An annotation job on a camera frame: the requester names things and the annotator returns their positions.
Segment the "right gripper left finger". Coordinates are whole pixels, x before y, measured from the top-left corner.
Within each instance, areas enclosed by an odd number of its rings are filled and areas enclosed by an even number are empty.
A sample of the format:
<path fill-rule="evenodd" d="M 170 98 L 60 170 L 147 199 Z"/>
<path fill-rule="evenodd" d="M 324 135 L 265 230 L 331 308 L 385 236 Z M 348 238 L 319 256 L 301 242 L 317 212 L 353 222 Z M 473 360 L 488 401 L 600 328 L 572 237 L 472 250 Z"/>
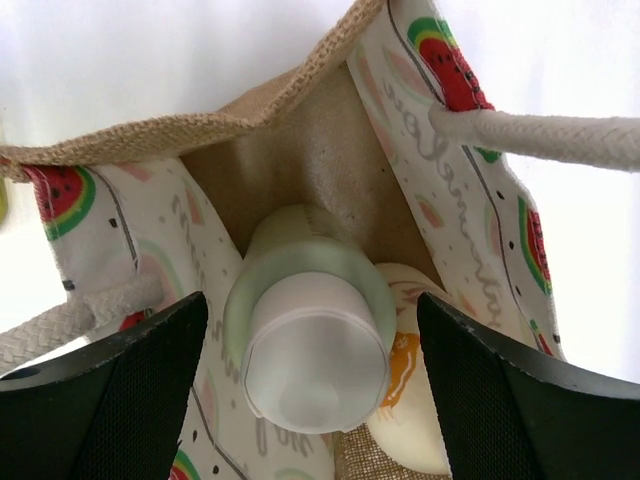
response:
<path fill-rule="evenodd" d="M 207 321 L 196 292 L 2 377 L 2 478 L 168 478 Z"/>

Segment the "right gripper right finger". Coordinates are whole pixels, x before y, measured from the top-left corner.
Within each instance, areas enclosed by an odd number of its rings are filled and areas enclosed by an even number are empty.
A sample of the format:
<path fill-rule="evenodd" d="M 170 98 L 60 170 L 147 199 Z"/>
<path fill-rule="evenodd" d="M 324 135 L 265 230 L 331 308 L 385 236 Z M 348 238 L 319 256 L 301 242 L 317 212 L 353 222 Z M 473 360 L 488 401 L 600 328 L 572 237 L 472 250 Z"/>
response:
<path fill-rule="evenodd" d="M 424 293 L 421 347 L 455 479 L 636 479 L 639 387 L 574 366 Z"/>

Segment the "cream lotion bottle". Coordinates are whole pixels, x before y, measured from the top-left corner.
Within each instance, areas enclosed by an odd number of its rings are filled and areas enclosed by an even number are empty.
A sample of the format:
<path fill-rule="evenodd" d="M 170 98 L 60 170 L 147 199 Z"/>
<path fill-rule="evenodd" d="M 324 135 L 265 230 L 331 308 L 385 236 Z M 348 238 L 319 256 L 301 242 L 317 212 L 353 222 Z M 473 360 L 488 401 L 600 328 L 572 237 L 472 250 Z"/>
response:
<path fill-rule="evenodd" d="M 420 271 L 381 263 L 378 270 L 395 298 L 397 327 L 391 377 L 380 407 L 366 421 L 376 444 L 399 465 L 420 474 L 450 473 L 417 322 L 419 297 L 435 285 Z"/>

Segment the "pale green white-capped bottle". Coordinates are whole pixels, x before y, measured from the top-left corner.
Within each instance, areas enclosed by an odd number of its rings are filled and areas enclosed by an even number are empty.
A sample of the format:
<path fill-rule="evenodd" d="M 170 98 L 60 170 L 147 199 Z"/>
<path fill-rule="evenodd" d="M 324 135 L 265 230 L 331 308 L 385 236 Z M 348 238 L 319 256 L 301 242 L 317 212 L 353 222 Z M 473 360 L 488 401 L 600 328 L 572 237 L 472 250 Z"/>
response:
<path fill-rule="evenodd" d="M 348 432 L 387 392 L 394 296 L 340 221 L 320 207 L 283 207 L 259 223 L 223 328 L 247 404 L 281 428 Z"/>

